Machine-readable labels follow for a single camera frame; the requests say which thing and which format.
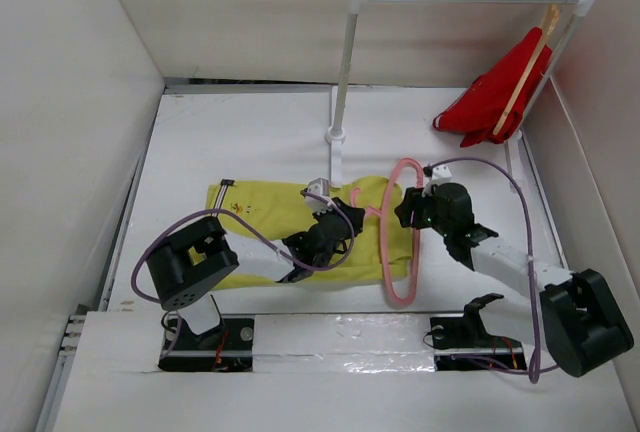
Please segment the pink plastic hanger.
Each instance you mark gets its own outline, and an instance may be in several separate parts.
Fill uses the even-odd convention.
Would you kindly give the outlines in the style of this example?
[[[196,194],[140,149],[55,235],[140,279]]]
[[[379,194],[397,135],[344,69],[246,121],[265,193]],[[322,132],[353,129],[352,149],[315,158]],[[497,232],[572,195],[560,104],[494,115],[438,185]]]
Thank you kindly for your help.
[[[363,231],[355,239],[351,259],[364,280],[382,280],[388,302],[398,309],[414,302],[420,268],[420,234],[403,228],[393,212],[402,200],[397,182],[406,169],[415,172],[416,186],[424,184],[420,164],[403,158],[389,177],[360,178],[349,193],[349,204],[365,209]]]

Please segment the yellow-green trousers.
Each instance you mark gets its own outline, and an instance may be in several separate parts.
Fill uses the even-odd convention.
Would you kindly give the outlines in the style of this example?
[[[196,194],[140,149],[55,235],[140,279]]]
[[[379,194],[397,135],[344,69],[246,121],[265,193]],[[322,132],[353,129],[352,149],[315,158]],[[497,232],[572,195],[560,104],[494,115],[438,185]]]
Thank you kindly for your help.
[[[352,183],[332,191],[331,195],[350,205]],[[315,223],[300,194],[303,188],[302,184],[255,180],[236,181],[227,186],[218,183],[208,188],[206,206],[233,212],[267,239],[279,244],[282,239],[306,231]],[[215,287],[217,290],[274,286],[291,270],[289,261],[276,256],[234,219],[223,215],[220,222],[226,230],[227,242],[238,256],[239,267]],[[353,251],[339,267],[328,272],[316,272],[302,283],[344,283],[351,286],[380,281],[362,278],[364,274],[356,270],[351,259]]]

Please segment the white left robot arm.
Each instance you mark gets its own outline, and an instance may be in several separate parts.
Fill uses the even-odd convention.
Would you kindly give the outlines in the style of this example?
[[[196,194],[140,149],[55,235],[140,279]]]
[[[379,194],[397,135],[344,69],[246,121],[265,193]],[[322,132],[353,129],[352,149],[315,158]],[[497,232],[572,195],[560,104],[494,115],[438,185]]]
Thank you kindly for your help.
[[[222,339],[221,313],[211,297],[241,265],[276,284],[293,284],[332,272],[350,255],[362,232],[365,210],[338,198],[306,196],[315,223],[284,239],[269,240],[226,209],[205,209],[169,227],[134,266],[131,287],[157,303],[176,322],[178,333],[201,348]]]

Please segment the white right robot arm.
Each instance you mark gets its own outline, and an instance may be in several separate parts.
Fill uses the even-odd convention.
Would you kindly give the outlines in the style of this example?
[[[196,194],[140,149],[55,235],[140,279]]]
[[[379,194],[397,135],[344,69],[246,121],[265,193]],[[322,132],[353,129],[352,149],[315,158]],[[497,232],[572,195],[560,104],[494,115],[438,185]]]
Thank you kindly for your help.
[[[404,228],[432,229],[449,255],[530,299],[532,322],[546,351],[572,377],[581,377],[634,347],[634,337],[606,279],[533,258],[475,220],[467,189],[445,183],[406,190],[395,215]]]

